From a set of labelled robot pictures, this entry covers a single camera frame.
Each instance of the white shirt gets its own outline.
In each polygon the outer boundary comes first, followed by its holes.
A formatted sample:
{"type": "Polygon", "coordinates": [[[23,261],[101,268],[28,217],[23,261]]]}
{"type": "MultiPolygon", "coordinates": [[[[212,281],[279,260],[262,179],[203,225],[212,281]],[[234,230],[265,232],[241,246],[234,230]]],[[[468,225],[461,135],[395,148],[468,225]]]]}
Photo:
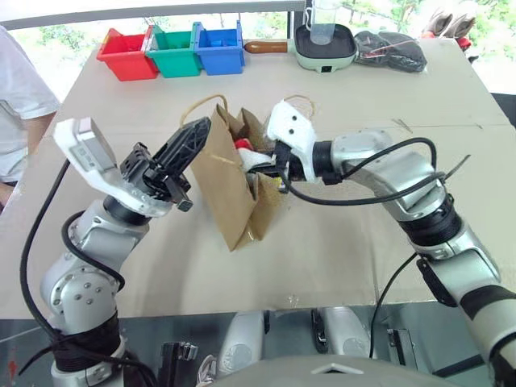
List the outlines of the white shirt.
{"type": "Polygon", "coordinates": [[[52,91],[22,48],[0,26],[0,181],[18,181],[27,159],[27,133],[22,120],[59,108],[52,91]]]}

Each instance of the wooden handle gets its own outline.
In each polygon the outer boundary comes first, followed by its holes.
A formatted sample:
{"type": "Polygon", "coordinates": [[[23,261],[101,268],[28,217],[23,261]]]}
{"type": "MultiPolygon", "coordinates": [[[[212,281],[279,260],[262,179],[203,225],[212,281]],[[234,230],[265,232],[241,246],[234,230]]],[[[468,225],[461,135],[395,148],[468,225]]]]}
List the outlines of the wooden handle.
{"type": "Polygon", "coordinates": [[[264,54],[266,52],[287,52],[287,42],[260,42],[254,40],[247,43],[245,51],[251,54],[264,54]]]}

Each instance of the beige tabletop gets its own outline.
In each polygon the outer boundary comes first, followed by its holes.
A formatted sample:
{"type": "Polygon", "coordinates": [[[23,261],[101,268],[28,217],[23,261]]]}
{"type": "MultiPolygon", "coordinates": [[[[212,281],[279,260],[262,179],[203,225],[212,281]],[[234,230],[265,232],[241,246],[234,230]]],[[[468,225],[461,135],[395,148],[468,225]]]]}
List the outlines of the beige tabletop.
{"type": "MultiPolygon", "coordinates": [[[[203,73],[137,82],[117,81],[92,56],[55,121],[92,116],[122,160],[136,141],[157,150],[177,129],[181,113],[207,95],[224,94],[233,114],[244,106],[265,120],[283,97],[305,94],[316,105],[313,123],[319,139],[364,127],[382,127],[396,140],[429,137],[438,147],[438,165],[444,171],[472,155],[448,188],[460,214],[499,264],[505,284],[515,290],[516,131],[454,41],[424,40],[422,47],[428,66],[421,74],[357,64],[317,74],[299,67],[295,56],[246,54],[241,75],[203,73]]],[[[201,107],[192,118],[213,108],[201,107]]],[[[19,291],[19,256],[63,160],[47,135],[0,217],[1,318],[29,316],[19,291]]],[[[372,304],[412,252],[381,206],[336,209],[292,197],[285,200],[263,241],[229,252],[190,171],[187,177],[193,209],[153,220],[122,268],[127,286],[117,300],[124,317],[372,304]]],[[[326,198],[371,195],[353,183],[300,188],[326,198]]],[[[61,224],[94,198],[102,195],[70,169],[32,248],[29,278],[34,293],[64,250],[61,224]]],[[[388,302],[429,299],[413,265],[399,277],[388,302]]]]}

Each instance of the blue plastic bin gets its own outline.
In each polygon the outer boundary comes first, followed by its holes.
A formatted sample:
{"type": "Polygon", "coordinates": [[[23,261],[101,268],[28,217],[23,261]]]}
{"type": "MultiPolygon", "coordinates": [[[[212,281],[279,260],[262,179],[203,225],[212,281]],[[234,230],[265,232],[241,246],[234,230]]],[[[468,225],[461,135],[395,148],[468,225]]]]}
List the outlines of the blue plastic bin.
{"type": "Polygon", "coordinates": [[[194,51],[201,59],[208,75],[240,74],[245,66],[243,60],[242,27],[236,22],[234,30],[206,30],[195,23],[194,51]]]}

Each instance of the brown paper bag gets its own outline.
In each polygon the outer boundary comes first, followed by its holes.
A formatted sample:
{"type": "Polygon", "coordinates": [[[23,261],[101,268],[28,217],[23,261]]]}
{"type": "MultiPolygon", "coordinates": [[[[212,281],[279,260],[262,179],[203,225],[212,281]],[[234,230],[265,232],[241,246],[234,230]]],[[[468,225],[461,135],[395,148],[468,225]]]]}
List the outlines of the brown paper bag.
{"type": "Polygon", "coordinates": [[[206,145],[191,167],[202,196],[227,246],[233,251],[252,240],[264,238],[283,195],[278,192],[277,180],[263,174],[256,174],[250,189],[233,144],[236,139],[247,137],[256,150],[263,150],[261,122],[250,111],[242,109],[238,119],[228,115],[228,131],[225,117],[226,112],[217,106],[211,116],[206,145]]]}

